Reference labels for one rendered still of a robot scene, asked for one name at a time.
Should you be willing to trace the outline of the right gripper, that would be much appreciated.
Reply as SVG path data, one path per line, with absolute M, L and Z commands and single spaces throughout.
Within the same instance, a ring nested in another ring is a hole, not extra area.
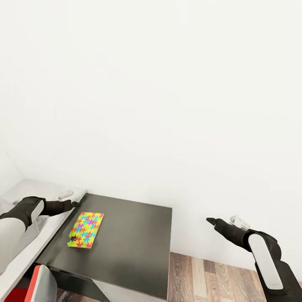
M 235 235 L 235 231 L 237 229 L 240 229 L 239 227 L 230 225 L 220 218 L 218 219 L 206 218 L 206 220 L 210 222 L 213 226 L 215 226 L 214 229 L 217 232 L 219 232 L 221 235 L 223 235 L 228 241 L 237 245 L 237 243 L 234 241 L 234 235 Z

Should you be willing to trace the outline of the jigsaw puzzle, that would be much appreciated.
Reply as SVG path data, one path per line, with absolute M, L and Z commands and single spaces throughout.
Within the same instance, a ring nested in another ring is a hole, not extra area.
M 103 216 L 104 213 L 82 212 L 69 234 L 69 238 L 77 238 L 68 242 L 68 247 L 91 248 Z

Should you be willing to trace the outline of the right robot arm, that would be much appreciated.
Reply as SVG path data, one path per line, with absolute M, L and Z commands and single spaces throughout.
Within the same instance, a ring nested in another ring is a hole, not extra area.
M 274 237 L 251 229 L 237 215 L 229 224 L 220 218 L 206 220 L 228 241 L 253 253 L 267 302 L 302 302 L 302 288 L 290 266 L 281 261 L 281 248 Z

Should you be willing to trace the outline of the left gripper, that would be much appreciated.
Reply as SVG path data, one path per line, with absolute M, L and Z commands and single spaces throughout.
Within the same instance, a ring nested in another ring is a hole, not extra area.
M 61 213 L 70 211 L 74 207 L 79 207 L 81 206 L 80 203 L 74 201 L 71 203 L 71 200 L 66 200 L 66 201 L 53 201 L 54 203 L 54 208 L 52 212 L 49 214 L 49 217 L 59 215 Z

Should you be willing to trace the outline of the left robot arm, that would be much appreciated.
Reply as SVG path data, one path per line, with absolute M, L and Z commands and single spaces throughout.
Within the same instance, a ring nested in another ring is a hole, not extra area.
M 65 190 L 56 193 L 52 201 L 36 196 L 25 197 L 13 209 L 0 215 L 0 276 L 8 267 L 23 234 L 38 216 L 52 217 L 81 206 L 76 201 L 62 201 L 73 194 L 72 190 Z

